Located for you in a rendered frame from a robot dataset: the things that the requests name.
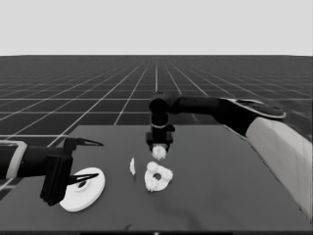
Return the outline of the large thick white disc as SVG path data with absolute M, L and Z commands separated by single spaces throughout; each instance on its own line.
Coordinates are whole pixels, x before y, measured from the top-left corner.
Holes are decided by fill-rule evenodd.
M 60 206 L 67 212 L 80 212 L 90 207 L 102 194 L 106 186 L 104 173 L 97 167 L 87 167 L 78 171 L 75 176 L 94 174 L 94 177 L 71 184 L 67 187 Z

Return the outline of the white round carrier with pins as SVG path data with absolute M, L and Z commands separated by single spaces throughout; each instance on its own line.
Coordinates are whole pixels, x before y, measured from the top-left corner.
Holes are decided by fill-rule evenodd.
M 164 168 L 165 168 L 164 166 L 158 165 L 158 168 L 157 168 L 156 172 L 151 173 L 151 172 L 149 172 L 147 170 L 145 172 L 145 184 L 151 178 L 155 178 L 157 180 L 157 188 L 156 188 L 156 190 L 154 192 L 159 192 L 159 191 L 164 190 L 168 186 L 168 184 L 170 182 L 170 181 L 167 182 L 167 181 L 163 180 L 162 177 L 161 177 L 161 171 Z

